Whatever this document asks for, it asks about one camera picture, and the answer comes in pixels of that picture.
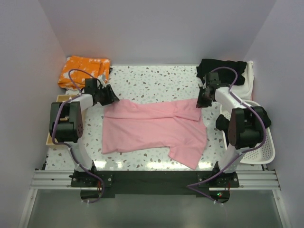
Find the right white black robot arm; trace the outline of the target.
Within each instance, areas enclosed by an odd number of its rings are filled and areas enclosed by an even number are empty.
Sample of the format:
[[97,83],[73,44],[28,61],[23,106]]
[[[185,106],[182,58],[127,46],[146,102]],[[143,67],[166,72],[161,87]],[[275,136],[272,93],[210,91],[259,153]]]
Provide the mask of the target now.
[[218,187],[228,182],[228,174],[236,171],[246,153],[259,149],[266,141],[263,108],[250,106],[232,92],[238,74],[232,68],[225,67],[225,69],[235,74],[233,82],[230,85],[222,83],[218,75],[220,68],[212,70],[204,76],[205,86],[199,88],[196,104],[197,108],[206,108],[216,101],[230,112],[229,145],[224,156],[215,164],[214,168],[217,172],[199,182],[203,184],[212,181]]

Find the pink t-shirt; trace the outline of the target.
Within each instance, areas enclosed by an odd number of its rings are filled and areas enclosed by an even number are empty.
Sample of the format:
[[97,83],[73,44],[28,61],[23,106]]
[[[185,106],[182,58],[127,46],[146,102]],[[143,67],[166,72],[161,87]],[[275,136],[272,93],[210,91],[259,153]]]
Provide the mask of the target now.
[[102,153],[169,148],[168,156],[196,169],[207,146],[207,128],[196,99],[137,104],[120,100],[104,109]]

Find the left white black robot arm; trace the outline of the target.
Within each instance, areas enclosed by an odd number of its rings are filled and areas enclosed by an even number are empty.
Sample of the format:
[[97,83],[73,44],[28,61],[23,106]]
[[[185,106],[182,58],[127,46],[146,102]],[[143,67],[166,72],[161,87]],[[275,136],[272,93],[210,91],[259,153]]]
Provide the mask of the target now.
[[95,164],[83,143],[84,123],[82,113],[99,103],[102,106],[118,102],[110,84],[96,78],[85,80],[79,94],[63,102],[53,102],[50,109],[49,134],[55,145],[65,146],[75,165],[75,172],[84,172],[82,182],[94,186],[98,182]]

